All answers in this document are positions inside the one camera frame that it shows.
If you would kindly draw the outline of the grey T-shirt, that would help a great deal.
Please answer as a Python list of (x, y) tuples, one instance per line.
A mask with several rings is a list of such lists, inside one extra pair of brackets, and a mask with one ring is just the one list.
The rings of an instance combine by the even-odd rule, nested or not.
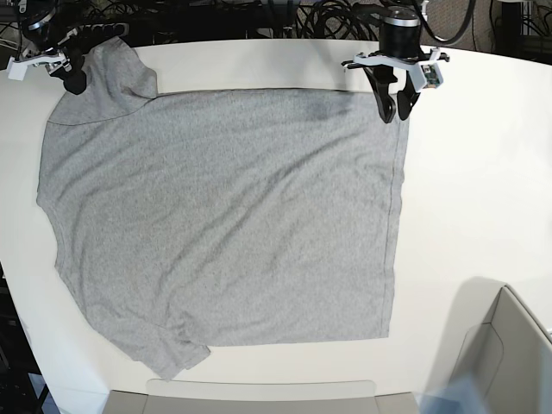
[(388, 335), (407, 122), (368, 93), (162, 95), (119, 39), (85, 74), (37, 203), (95, 331), (166, 380), (213, 347)]

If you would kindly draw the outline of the black power strip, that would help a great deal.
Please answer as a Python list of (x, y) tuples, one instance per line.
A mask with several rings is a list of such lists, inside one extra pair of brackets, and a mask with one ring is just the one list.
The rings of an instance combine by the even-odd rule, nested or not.
[(78, 26), (78, 33), (87, 37), (111, 38), (125, 36), (129, 33), (130, 26), (126, 22), (94, 23)]

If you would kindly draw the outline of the grey bin at right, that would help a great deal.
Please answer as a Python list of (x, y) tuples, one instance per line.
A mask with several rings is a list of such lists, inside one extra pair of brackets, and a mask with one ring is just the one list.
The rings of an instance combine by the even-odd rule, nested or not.
[(466, 334), (445, 393), (457, 413), (551, 412), (551, 335), (510, 286)]

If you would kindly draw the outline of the grey tray at bottom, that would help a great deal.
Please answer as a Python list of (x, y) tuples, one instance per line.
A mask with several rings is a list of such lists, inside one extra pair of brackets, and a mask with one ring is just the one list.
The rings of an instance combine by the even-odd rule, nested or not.
[(371, 380), (221, 383), (151, 379), (145, 392), (110, 391), (104, 413), (418, 413), (410, 392), (378, 395)]

